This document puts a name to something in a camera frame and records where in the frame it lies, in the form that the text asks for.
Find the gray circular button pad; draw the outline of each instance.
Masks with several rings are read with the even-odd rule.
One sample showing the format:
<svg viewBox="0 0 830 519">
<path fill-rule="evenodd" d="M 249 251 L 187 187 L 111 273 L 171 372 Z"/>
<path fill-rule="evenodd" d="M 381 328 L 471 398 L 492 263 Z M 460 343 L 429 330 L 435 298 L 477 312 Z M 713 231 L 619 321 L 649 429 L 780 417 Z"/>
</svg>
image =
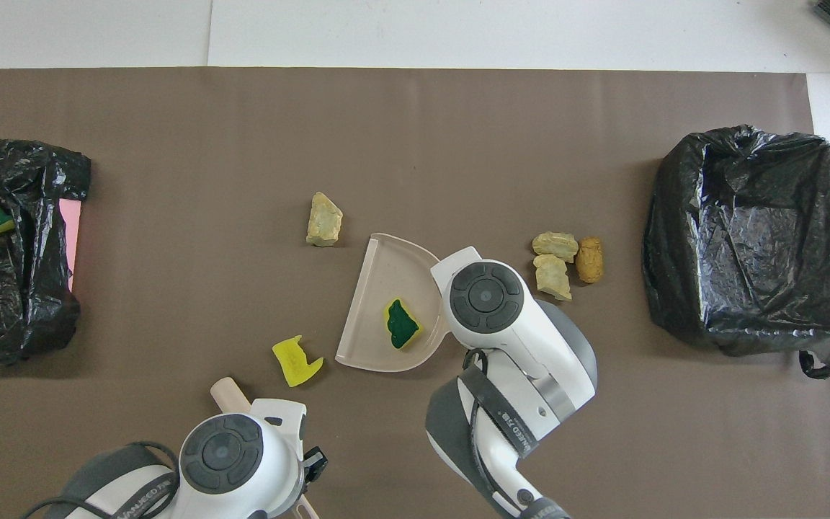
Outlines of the gray circular button pad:
<svg viewBox="0 0 830 519">
<path fill-rule="evenodd" d="M 224 414 L 195 428 L 184 442 L 184 479 L 205 494 L 238 489 L 258 470 L 264 451 L 261 428 L 242 414 Z"/>
<path fill-rule="evenodd" d="M 498 263 L 471 263 L 451 283 L 450 308 L 472 332 L 500 332 L 517 319 L 523 306 L 520 279 Z"/>
</svg>

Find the tan rock-like object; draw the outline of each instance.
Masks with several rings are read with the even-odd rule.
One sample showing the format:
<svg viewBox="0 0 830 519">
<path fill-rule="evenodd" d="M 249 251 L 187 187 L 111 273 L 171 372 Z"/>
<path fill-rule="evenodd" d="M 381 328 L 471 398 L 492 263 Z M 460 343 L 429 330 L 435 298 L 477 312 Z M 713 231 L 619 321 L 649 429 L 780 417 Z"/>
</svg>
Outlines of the tan rock-like object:
<svg viewBox="0 0 830 519">
<path fill-rule="evenodd" d="M 576 237 L 566 233 L 543 233 L 533 239 L 533 251 L 537 254 L 553 254 L 564 262 L 574 262 L 579 252 Z"/>
<path fill-rule="evenodd" d="M 306 243 L 317 247 L 332 247 L 339 240 L 342 229 L 342 210 L 329 197 L 316 191 L 313 195 L 313 209 L 309 211 L 309 227 L 306 228 Z"/>
<path fill-rule="evenodd" d="M 560 301 L 572 300 L 572 293 L 569 293 L 569 276 L 566 275 L 566 262 L 553 254 L 543 254 L 534 257 L 533 266 L 537 267 L 537 290 L 549 293 Z"/>
<path fill-rule="evenodd" d="M 589 236 L 579 242 L 576 269 L 579 279 L 585 283 L 597 283 L 604 277 L 604 252 L 600 249 L 599 237 Z"/>
</svg>

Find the black trash bag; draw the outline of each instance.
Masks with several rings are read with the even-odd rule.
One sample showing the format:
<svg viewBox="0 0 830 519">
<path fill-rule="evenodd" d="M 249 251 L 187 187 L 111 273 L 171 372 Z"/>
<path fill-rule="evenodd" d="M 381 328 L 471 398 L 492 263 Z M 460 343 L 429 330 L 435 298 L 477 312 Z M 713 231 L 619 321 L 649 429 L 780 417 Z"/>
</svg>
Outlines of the black trash bag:
<svg viewBox="0 0 830 519">
<path fill-rule="evenodd" d="M 798 351 L 806 375 L 828 378 L 826 139 L 748 125 L 683 138 L 656 177 L 643 276 L 652 321 L 683 342 Z"/>
<path fill-rule="evenodd" d="M 59 198 L 85 200 L 85 155 L 36 141 L 0 141 L 0 207 L 14 218 L 0 234 L 0 365 L 63 348 L 76 331 Z"/>
</svg>

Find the brown paper surface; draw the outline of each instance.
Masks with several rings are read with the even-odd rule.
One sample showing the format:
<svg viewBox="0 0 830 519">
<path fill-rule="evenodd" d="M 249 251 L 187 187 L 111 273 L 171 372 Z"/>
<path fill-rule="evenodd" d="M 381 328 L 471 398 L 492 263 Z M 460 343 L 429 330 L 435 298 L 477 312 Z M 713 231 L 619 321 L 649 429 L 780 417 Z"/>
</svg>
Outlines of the brown paper surface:
<svg viewBox="0 0 830 519">
<path fill-rule="evenodd" d="M 811 132 L 804 76 L 0 70 L 0 138 L 94 164 L 76 337 L 0 368 L 0 517 L 99 451 L 177 450 L 227 375 L 250 398 L 308 405 L 306 447 L 330 460 L 308 494 L 323 518 L 492 516 L 424 432 L 463 348 L 448 337 L 399 374 L 333 357 L 372 232 L 439 257 L 472 245 L 532 283 L 543 231 L 602 237 L 606 275 L 574 277 L 560 303 L 595 348 L 599 392 L 521 462 L 541 492 L 576 519 L 830 516 L 830 380 L 794 355 L 695 351 L 648 317 L 639 249 L 659 160 L 741 123 Z M 332 249 L 304 243 L 317 190 L 345 214 Z M 289 389 L 270 348 L 297 334 L 326 365 Z"/>
</svg>

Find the white table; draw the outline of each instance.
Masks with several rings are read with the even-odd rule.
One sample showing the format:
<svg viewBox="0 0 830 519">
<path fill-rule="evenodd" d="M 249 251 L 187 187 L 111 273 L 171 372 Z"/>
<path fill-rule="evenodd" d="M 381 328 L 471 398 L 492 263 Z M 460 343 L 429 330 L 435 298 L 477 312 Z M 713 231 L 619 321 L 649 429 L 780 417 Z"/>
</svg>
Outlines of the white table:
<svg viewBox="0 0 830 519">
<path fill-rule="evenodd" d="M 806 0 L 0 0 L 0 68 L 61 66 L 804 72 L 830 140 L 830 27 Z"/>
</svg>

